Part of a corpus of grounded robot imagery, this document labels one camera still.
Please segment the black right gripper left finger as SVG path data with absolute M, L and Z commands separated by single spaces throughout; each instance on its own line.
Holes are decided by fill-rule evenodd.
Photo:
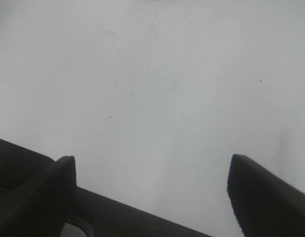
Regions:
M 0 198 L 0 237 L 58 237 L 75 194 L 75 159 L 62 157 Z

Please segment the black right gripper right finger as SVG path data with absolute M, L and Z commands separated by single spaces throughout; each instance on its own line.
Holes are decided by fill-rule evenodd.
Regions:
M 305 194 L 249 157 L 232 156 L 227 192 L 246 237 L 305 237 Z

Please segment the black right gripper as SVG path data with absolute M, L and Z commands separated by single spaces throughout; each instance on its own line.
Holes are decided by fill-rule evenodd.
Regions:
M 0 139 L 0 196 L 53 159 Z M 88 237 L 203 237 L 205 234 L 77 187 L 69 224 Z

